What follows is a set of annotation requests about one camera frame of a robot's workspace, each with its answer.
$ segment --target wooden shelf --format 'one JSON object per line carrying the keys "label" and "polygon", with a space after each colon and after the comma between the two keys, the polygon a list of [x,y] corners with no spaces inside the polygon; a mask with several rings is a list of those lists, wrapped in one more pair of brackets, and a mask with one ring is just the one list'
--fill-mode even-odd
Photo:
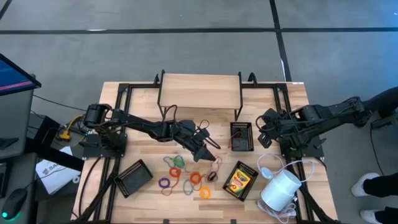
{"label": "wooden shelf", "polygon": [[240,109],[239,75],[192,75],[165,73],[159,104],[186,108]]}

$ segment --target black pants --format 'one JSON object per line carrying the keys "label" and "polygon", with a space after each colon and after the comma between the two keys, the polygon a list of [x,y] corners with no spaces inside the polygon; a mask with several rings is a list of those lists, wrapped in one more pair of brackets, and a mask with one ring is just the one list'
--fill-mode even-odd
{"label": "black pants", "polygon": [[[398,196],[398,173],[365,180],[365,193],[376,197]],[[383,224],[397,223],[398,208],[386,207],[384,211],[376,212],[376,220]]]}

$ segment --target wooden board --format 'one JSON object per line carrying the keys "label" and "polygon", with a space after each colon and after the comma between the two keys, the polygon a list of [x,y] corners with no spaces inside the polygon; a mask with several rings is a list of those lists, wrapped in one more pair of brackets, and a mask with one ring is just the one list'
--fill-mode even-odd
{"label": "wooden board", "polygon": [[[115,82],[105,83],[100,103],[114,106],[118,85],[119,83]],[[287,86],[293,110],[308,104],[304,85],[288,83]],[[133,89],[129,112],[151,121],[161,120],[157,107],[157,94],[158,89]],[[271,89],[243,89],[243,103],[244,106],[238,121],[249,121],[252,124],[259,114],[263,114],[268,108],[275,108],[274,95]],[[172,113],[169,113],[167,117],[171,119]],[[182,185],[189,175],[184,172],[182,172],[180,182],[174,188],[172,195],[162,195],[157,183],[160,178],[168,177],[171,178],[172,184],[175,183],[175,179],[169,176],[169,167],[163,161],[163,157],[180,154],[185,161],[192,162],[192,155],[176,142],[159,143],[144,133],[129,129],[126,131],[128,147],[126,156],[121,161],[120,172],[142,159],[153,173],[154,178],[128,198],[124,198],[119,189],[116,190],[112,223],[162,223],[165,218],[169,219],[171,223],[230,223],[231,219],[237,219],[238,223],[278,223],[276,219],[256,207],[255,201],[259,199],[261,190],[267,184],[267,180],[261,176],[257,178],[245,202],[240,202],[222,190],[222,185],[237,160],[258,170],[256,162],[260,155],[268,152],[280,154],[278,143],[273,142],[270,148],[264,149],[256,140],[259,134],[258,130],[253,128],[254,152],[232,152],[231,149],[228,149],[228,141],[230,138],[229,122],[233,122],[233,110],[178,108],[177,119],[193,119],[196,124],[199,124],[203,119],[207,119],[210,122],[208,127],[210,136],[221,146],[221,150],[208,146],[211,153],[220,156],[223,160],[218,172],[218,181],[205,184],[211,189],[211,198],[205,200],[200,197],[199,192],[186,196],[182,192]],[[88,159],[85,162],[73,209],[75,213],[78,213],[82,183],[85,181],[87,172],[94,161],[95,159]],[[337,219],[325,168],[318,161],[314,162],[316,163],[315,173],[308,182],[310,193],[326,214]],[[209,165],[210,161],[199,161],[190,163],[188,168],[203,174],[208,170]],[[279,161],[273,157],[263,158],[260,165],[271,170],[280,168]],[[103,159],[93,169],[86,185],[82,210],[88,206],[98,191],[102,166]],[[304,167],[306,176],[309,176],[310,165],[305,164]],[[107,204],[108,193],[105,195],[101,207],[101,218],[105,218]],[[305,207],[303,205],[300,207],[304,215]]]}
{"label": "wooden board", "polygon": [[187,108],[239,109],[241,98],[237,75],[186,75],[166,73],[160,105]]}

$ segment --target computer screen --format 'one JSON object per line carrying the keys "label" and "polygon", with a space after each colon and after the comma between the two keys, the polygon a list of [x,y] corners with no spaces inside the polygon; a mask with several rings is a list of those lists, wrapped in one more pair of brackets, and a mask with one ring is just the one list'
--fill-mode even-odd
{"label": "computer screen", "polygon": [[0,54],[0,96],[39,87],[41,83]]}

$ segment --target white cup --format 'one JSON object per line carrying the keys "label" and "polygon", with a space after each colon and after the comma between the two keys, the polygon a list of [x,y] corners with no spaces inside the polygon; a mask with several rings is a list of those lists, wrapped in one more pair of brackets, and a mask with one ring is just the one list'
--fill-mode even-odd
{"label": "white cup", "polygon": [[262,200],[273,210],[280,212],[292,199],[301,186],[300,180],[288,170],[282,170],[270,180],[262,190]]}

